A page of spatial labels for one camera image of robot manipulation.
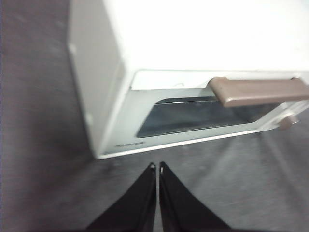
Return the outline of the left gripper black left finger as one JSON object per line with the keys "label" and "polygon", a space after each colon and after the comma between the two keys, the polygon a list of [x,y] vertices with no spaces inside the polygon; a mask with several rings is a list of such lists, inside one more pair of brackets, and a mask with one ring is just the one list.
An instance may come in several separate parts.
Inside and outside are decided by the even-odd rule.
{"label": "left gripper black left finger", "polygon": [[156,166],[150,163],[126,193],[86,229],[92,232],[152,232],[156,209]]}

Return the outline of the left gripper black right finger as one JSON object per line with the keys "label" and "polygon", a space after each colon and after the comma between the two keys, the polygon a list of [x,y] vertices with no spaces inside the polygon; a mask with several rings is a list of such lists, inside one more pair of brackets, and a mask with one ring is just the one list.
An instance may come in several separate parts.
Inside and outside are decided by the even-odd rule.
{"label": "left gripper black right finger", "polygon": [[160,163],[159,201],[165,232],[229,230],[229,225],[200,202],[165,162]]}

